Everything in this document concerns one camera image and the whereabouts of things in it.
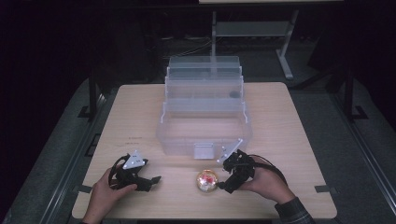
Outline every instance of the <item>stacked plastic containers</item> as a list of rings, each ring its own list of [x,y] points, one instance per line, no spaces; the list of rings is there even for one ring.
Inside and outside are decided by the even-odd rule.
[[[215,159],[252,136],[244,80],[234,56],[173,57],[165,78],[157,137],[166,155]]]

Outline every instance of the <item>plastic bin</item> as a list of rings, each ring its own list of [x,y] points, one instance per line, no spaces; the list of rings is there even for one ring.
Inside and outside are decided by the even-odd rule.
[[[252,136],[238,57],[171,58],[157,137],[167,155],[220,157],[224,146]]]

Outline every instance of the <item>box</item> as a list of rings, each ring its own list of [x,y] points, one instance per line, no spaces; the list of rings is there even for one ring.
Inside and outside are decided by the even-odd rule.
[[[238,57],[171,58],[157,128],[166,155],[215,159],[238,139],[252,136]]]

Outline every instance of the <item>floor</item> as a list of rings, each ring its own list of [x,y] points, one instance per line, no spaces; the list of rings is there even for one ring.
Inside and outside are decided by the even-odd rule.
[[[219,44],[218,55],[239,56],[246,82],[284,82],[293,87],[318,74],[307,66],[315,41],[294,40],[287,59],[294,80],[286,80],[275,49],[282,39],[227,39]],[[164,39],[163,69],[169,56],[202,46],[205,40]],[[194,52],[206,55],[208,48]],[[164,70],[151,83],[163,82]],[[318,223],[396,223],[375,173],[377,164],[392,186],[396,186],[396,132],[376,109],[367,90],[355,80],[354,105],[368,119],[349,122],[342,112],[344,89],[328,93],[330,76],[303,90],[290,90],[291,98],[304,125],[319,167],[337,208],[337,217]],[[78,188],[94,152],[94,145],[106,124],[117,95],[117,86],[99,97],[98,113],[93,121],[79,118],[89,104],[88,80],[84,81],[64,110],[35,167],[26,179],[4,223],[78,223],[71,216]],[[367,151],[375,158],[367,160]],[[136,223],[134,220],[105,220],[104,223]]]

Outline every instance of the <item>dark background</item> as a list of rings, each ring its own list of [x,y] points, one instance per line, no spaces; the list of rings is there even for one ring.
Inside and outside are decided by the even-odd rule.
[[[156,1],[115,2],[130,7]],[[83,80],[95,73],[101,91],[150,83],[162,66],[161,37],[210,32],[208,11],[131,13],[102,4],[0,0],[1,220]],[[331,12],[303,10],[293,38],[319,38],[310,65],[324,71],[347,64],[396,130],[395,12],[374,0],[346,1]]]

